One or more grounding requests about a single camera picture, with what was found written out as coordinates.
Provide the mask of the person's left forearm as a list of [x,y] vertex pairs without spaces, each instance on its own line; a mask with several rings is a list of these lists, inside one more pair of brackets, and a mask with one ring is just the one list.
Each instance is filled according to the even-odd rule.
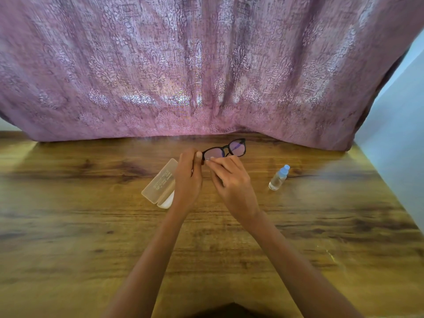
[[190,210],[172,206],[113,297],[103,318],[151,318],[179,232]]

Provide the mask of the translucent beige glasses case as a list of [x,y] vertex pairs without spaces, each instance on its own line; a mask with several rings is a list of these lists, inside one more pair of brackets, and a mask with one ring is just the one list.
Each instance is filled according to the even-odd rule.
[[170,159],[162,170],[144,188],[141,194],[152,204],[159,208],[171,207],[175,192],[175,170],[178,161]]

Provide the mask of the person's right forearm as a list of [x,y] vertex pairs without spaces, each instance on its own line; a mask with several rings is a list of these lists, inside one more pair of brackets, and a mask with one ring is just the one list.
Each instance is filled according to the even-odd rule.
[[364,318],[273,225],[260,210],[249,212],[243,227],[267,255],[304,318]]

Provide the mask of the person's left hand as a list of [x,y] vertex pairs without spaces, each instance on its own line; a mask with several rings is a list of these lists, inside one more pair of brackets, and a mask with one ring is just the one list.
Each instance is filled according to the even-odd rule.
[[172,208],[187,216],[201,192],[203,176],[193,177],[193,160],[198,150],[188,148],[179,157],[178,166],[174,174],[175,192]]

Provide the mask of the person's right hand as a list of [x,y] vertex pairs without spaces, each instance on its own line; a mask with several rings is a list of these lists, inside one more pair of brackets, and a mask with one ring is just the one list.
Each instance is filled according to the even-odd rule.
[[216,186],[212,174],[211,178],[231,215],[244,227],[251,224],[260,213],[260,209],[247,171],[246,182],[240,187],[219,187]]

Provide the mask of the small clear spray bottle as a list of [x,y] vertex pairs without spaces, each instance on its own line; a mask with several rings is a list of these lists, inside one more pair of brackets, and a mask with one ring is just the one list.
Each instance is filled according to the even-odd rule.
[[283,182],[287,179],[289,170],[289,165],[284,165],[281,169],[279,169],[270,180],[268,184],[269,189],[277,191],[282,186]]

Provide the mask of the black framed eyeglasses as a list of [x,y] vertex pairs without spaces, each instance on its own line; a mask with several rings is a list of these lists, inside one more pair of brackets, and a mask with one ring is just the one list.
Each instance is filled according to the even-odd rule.
[[237,138],[224,146],[215,146],[202,152],[202,161],[210,160],[211,158],[224,158],[229,155],[238,157],[246,154],[246,139]]

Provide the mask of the pink patterned curtain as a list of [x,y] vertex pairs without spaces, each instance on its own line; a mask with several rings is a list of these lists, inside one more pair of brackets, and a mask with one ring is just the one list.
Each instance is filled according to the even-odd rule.
[[0,0],[0,118],[38,142],[346,151],[423,28],[424,0]]

